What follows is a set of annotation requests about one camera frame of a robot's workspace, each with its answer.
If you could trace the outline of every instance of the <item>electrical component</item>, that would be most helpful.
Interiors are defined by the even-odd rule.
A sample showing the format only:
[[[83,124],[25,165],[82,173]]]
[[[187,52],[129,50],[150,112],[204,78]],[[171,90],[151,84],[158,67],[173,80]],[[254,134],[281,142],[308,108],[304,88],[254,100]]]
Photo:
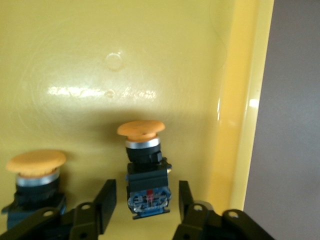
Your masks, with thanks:
[[[172,165],[162,156],[157,133],[165,129],[158,120],[138,120],[121,125],[117,133],[126,136],[127,203],[133,219],[168,213],[172,197],[168,173]]]
[[[14,201],[4,207],[7,229],[44,207],[57,208],[60,214],[66,210],[66,197],[59,193],[59,167],[66,162],[60,151],[38,150],[12,158],[6,169],[17,173]]]

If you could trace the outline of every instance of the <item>yellow panel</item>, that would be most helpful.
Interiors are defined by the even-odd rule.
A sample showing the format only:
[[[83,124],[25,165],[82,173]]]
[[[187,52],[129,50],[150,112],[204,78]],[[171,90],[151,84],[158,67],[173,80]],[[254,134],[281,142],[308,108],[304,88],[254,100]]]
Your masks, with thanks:
[[[220,214],[245,199],[273,0],[0,1],[0,207],[15,155],[63,151],[68,209],[117,179],[100,239],[171,239],[178,181]],[[171,213],[132,220],[124,122],[165,123]],[[0,233],[6,230],[0,216]]]

